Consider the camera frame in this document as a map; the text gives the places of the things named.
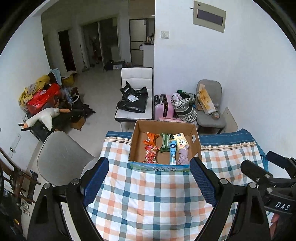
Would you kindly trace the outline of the purple cloth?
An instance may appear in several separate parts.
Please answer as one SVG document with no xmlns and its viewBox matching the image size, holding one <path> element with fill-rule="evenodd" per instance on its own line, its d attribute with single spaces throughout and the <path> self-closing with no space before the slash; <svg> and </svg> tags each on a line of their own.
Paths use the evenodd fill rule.
<svg viewBox="0 0 296 241">
<path fill-rule="evenodd" d="M 178 165 L 189 165 L 188 149 L 179 149 L 179 158 L 177 160 Z"/>
</svg>

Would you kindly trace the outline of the green snack packet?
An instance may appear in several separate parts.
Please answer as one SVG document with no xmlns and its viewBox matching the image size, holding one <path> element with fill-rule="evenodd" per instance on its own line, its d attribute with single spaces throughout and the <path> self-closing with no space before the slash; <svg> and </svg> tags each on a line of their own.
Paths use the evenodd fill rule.
<svg viewBox="0 0 296 241">
<path fill-rule="evenodd" d="M 172 134 L 171 133 L 162 133 L 161 137 L 162 137 L 162 146 L 160 147 L 159 151 L 161 153 L 169 152 L 170 151 L 169 142 L 172 137 Z"/>
</svg>

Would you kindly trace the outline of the red snack packet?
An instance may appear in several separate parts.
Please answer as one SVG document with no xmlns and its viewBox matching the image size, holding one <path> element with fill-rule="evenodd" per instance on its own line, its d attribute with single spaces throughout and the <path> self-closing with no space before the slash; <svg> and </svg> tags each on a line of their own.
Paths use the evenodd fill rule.
<svg viewBox="0 0 296 241">
<path fill-rule="evenodd" d="M 144 148 L 145 148 L 144 163 L 156 164 L 157 163 L 156 156 L 160 148 L 157 146 L 151 146 L 151 145 L 145 146 Z"/>
</svg>

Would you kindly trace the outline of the orange snack packet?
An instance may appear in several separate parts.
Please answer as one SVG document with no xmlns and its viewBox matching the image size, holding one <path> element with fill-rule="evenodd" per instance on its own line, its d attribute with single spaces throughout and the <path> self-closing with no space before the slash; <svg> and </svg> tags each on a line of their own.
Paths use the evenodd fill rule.
<svg viewBox="0 0 296 241">
<path fill-rule="evenodd" d="M 143 140 L 143 143 L 147 146 L 156 146 L 156 140 L 159 137 L 158 134 L 146 132 L 147 138 Z"/>
</svg>

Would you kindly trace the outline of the dark wooden chair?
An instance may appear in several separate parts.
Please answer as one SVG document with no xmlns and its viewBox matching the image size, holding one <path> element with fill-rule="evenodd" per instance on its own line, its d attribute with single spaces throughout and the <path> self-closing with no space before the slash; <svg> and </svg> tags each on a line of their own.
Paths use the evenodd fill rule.
<svg viewBox="0 0 296 241">
<path fill-rule="evenodd" d="M 11 158 L 4 152 L 2 148 L 1 154 L 13 167 L 11 169 L 3 160 L 1 160 L 1 169 L 9 176 L 9 178 L 4 177 L 4 180 L 10 183 L 16 201 L 20 202 L 21 199 L 23 199 L 28 204 L 36 203 L 33 200 L 35 187 L 36 185 L 41 185 L 41 183 L 38 181 L 38 174 L 32 170 L 30 171 L 30 175 L 24 172 L 11 160 Z M 23 181 L 25 179 L 29 181 L 28 189 L 24 189 L 22 187 Z"/>
</svg>

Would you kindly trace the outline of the tape roll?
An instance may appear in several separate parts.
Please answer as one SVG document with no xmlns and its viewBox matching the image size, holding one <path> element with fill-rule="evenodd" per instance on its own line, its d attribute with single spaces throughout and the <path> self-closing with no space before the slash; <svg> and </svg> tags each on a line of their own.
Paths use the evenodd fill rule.
<svg viewBox="0 0 296 241">
<path fill-rule="evenodd" d="M 211 115 L 212 119 L 218 120 L 220 118 L 220 113 L 218 111 L 212 113 Z"/>
</svg>

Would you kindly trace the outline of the cardboard box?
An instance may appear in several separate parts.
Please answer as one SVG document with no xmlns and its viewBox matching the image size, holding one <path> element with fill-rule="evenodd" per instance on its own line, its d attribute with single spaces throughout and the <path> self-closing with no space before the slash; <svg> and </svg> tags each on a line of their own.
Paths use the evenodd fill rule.
<svg viewBox="0 0 296 241">
<path fill-rule="evenodd" d="M 132 169 L 188 172 L 194 157 L 202 155 L 197 127 L 193 123 L 136 121 L 128 158 Z"/>
</svg>

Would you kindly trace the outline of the pink floral package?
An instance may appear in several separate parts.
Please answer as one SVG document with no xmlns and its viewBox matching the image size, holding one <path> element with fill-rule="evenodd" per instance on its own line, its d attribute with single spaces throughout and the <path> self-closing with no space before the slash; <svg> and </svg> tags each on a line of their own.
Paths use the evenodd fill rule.
<svg viewBox="0 0 296 241">
<path fill-rule="evenodd" d="M 167 121 L 167 122 L 177 122 L 177 123 L 183 123 L 183 121 L 180 118 L 159 118 L 160 121 Z"/>
</svg>

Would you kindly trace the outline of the yellow paper package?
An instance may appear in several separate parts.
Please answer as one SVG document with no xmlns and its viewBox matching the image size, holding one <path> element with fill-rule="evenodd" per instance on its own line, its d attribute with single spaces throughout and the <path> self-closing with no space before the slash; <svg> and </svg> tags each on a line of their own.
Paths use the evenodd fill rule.
<svg viewBox="0 0 296 241">
<path fill-rule="evenodd" d="M 212 102 L 210 95 L 205 89 L 205 85 L 200 84 L 197 92 L 198 101 L 203 108 L 203 111 L 206 115 L 212 114 L 216 111 L 216 108 Z"/>
</svg>

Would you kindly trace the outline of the patterned tote bag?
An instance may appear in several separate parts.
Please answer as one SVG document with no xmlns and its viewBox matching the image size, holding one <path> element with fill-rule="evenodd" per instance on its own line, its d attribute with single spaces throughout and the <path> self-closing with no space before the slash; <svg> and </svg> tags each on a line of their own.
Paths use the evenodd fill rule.
<svg viewBox="0 0 296 241">
<path fill-rule="evenodd" d="M 171 104 L 176 115 L 186 123 L 194 123 L 197 120 L 196 95 L 178 90 L 171 96 Z"/>
</svg>

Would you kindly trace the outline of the grey fabric chair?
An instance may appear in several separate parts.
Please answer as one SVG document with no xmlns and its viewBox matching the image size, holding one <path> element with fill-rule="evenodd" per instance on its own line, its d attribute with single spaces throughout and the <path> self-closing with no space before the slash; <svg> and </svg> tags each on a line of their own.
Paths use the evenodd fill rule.
<svg viewBox="0 0 296 241">
<path fill-rule="evenodd" d="M 222 86 L 215 80 L 200 80 L 196 89 L 196 105 L 201 106 L 197 113 L 197 124 L 203 128 L 217 129 L 220 134 L 226 126 L 225 118 L 220 113 Z"/>
</svg>

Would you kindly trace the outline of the red plastic bag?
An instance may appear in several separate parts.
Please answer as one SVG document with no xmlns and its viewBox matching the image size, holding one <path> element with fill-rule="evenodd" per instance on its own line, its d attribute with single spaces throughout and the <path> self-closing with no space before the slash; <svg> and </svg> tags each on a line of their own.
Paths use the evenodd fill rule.
<svg viewBox="0 0 296 241">
<path fill-rule="evenodd" d="M 34 94 L 33 98 L 26 104 L 30 114 L 39 113 L 46 104 L 54 107 L 58 103 L 60 95 L 60 85 L 52 83 L 47 89 L 40 90 Z"/>
</svg>

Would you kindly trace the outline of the white padded chair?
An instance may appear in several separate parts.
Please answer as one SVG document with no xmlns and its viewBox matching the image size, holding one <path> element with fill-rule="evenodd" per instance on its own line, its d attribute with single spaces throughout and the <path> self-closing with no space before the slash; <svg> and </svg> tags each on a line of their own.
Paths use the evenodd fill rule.
<svg viewBox="0 0 296 241">
<path fill-rule="evenodd" d="M 121 100 L 116 105 L 117 122 L 153 119 L 153 68 L 121 69 Z"/>
</svg>

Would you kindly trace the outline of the beige board against wall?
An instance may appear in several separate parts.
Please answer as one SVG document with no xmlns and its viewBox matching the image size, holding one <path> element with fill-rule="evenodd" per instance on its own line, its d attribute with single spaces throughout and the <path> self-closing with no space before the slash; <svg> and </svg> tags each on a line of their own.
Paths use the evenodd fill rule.
<svg viewBox="0 0 296 241">
<path fill-rule="evenodd" d="M 236 132 L 238 130 L 238 125 L 228 107 L 225 108 L 222 116 L 226 122 L 226 126 L 222 130 L 222 133 Z"/>
</svg>

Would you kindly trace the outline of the wall electrical panel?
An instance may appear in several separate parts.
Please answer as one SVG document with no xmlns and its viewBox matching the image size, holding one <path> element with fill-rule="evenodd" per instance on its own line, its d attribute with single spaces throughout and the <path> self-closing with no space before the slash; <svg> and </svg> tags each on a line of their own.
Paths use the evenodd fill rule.
<svg viewBox="0 0 296 241">
<path fill-rule="evenodd" d="M 205 27 L 217 32 L 225 32 L 226 11 L 209 4 L 194 1 L 193 25 Z"/>
</svg>

